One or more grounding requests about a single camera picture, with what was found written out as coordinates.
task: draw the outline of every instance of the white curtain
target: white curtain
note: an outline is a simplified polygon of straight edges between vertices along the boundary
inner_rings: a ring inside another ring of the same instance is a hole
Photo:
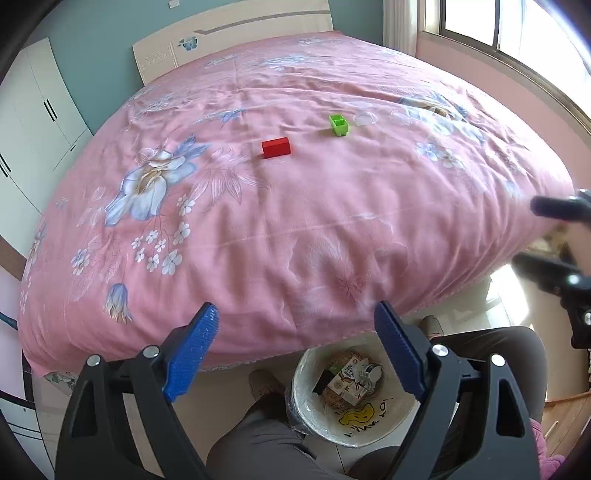
[[[418,0],[384,0],[384,47],[417,52]]]

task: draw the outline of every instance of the yellow cartoon print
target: yellow cartoon print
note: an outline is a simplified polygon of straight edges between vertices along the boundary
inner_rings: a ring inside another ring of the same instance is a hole
[[[364,424],[369,422],[375,415],[374,407],[371,403],[366,403],[360,410],[346,411],[339,419],[341,425]]]

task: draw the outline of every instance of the pink wall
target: pink wall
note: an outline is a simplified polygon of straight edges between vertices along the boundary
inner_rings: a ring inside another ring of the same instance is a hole
[[[448,38],[421,32],[417,57],[466,80],[521,117],[562,159],[574,186],[591,189],[591,135],[521,73]],[[591,233],[573,228],[569,244],[591,274]]]
[[[591,189],[591,135],[548,93],[514,69],[448,38],[421,32],[417,57],[477,86],[521,117],[562,159],[574,185]],[[591,274],[591,233],[574,226],[569,244]],[[588,389],[588,357],[570,346],[570,323],[558,298],[524,283],[530,320],[548,356],[548,398]]]
[[[20,291],[21,283],[0,267],[0,312],[17,318]],[[0,390],[25,398],[21,355],[17,331],[0,321]]]

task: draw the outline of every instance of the teal wall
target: teal wall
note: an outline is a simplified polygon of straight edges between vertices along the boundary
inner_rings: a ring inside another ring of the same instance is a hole
[[[93,134],[142,87],[131,46],[233,0],[63,0],[28,40],[49,37],[68,90]],[[382,0],[329,0],[335,30],[382,44]]]

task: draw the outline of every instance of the green block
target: green block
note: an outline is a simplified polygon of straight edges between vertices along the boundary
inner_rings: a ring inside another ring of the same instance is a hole
[[[331,115],[329,118],[330,126],[333,128],[335,134],[338,137],[342,137],[343,135],[349,133],[349,124],[347,123],[347,120],[345,120],[345,117],[343,117],[343,115],[337,113],[335,115]]]

